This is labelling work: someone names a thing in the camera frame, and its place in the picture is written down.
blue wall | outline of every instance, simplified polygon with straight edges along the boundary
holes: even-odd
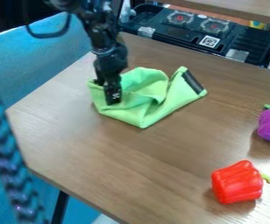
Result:
[[[53,32],[63,24],[65,16],[59,14],[38,21],[32,28],[36,32]],[[1,33],[0,93],[6,107],[31,93],[88,51],[89,39],[76,17],[73,17],[69,32],[59,38],[35,39],[24,27]],[[40,193],[50,219],[59,191],[35,177],[34,186]],[[72,198],[67,208],[66,223],[91,223],[98,214],[93,208]],[[15,223],[15,220],[0,185],[0,224],[4,223]]]

black cable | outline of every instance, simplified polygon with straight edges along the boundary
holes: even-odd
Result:
[[[4,185],[18,223],[47,223],[31,175],[19,151],[0,98],[0,179]]]
[[[70,13],[67,14],[66,22],[63,25],[62,29],[60,29],[57,32],[50,32],[50,33],[36,33],[33,32],[33,30],[30,27],[30,18],[29,18],[29,0],[21,0],[22,4],[22,13],[23,13],[23,19],[25,23],[25,28],[28,31],[28,33],[33,36],[36,39],[52,39],[52,38],[58,38],[60,36],[63,36],[66,34],[69,30],[70,22],[72,19],[72,15]]]

electronic device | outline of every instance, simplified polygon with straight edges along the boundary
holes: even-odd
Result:
[[[141,4],[121,29],[135,35],[199,52],[267,67],[270,32],[189,11]]]

pepper stem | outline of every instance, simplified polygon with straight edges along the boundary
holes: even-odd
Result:
[[[261,173],[261,177],[268,183],[270,184],[270,177],[264,173]]]

label sticker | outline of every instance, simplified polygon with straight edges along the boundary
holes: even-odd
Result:
[[[214,48],[218,44],[219,41],[220,41],[220,38],[213,38],[211,36],[206,35],[202,39],[202,41],[199,43],[199,45]]]

